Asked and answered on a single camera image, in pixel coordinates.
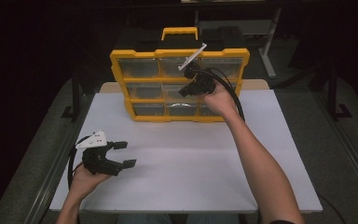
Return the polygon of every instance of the metal stand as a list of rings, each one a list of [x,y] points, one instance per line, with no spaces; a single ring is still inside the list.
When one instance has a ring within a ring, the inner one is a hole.
[[[79,83],[77,80],[77,74],[72,75],[72,106],[67,106],[63,111],[61,118],[72,119],[75,122],[80,111],[80,94],[79,94]]]
[[[275,34],[275,29],[278,25],[278,19],[281,15],[281,8],[277,8],[275,10],[274,18],[272,20],[272,23],[269,27],[268,34],[267,34],[267,42],[264,45],[263,48],[258,49],[258,52],[260,53],[261,60],[263,61],[264,66],[266,67],[268,77],[275,78],[277,75],[275,74],[275,71],[272,67],[271,62],[269,61],[269,46],[271,45],[272,38]]]

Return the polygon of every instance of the white surface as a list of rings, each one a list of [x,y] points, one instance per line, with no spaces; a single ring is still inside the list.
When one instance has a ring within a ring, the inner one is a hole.
[[[322,211],[273,91],[243,91],[246,122],[286,172],[303,212]],[[132,121],[122,93],[98,93],[79,138],[104,130],[108,141],[128,147],[107,159],[137,159],[135,167],[103,182],[81,209],[108,212],[254,212],[255,199],[223,122]],[[76,155],[80,162],[82,150]],[[60,210],[68,192],[66,171],[50,209]]]

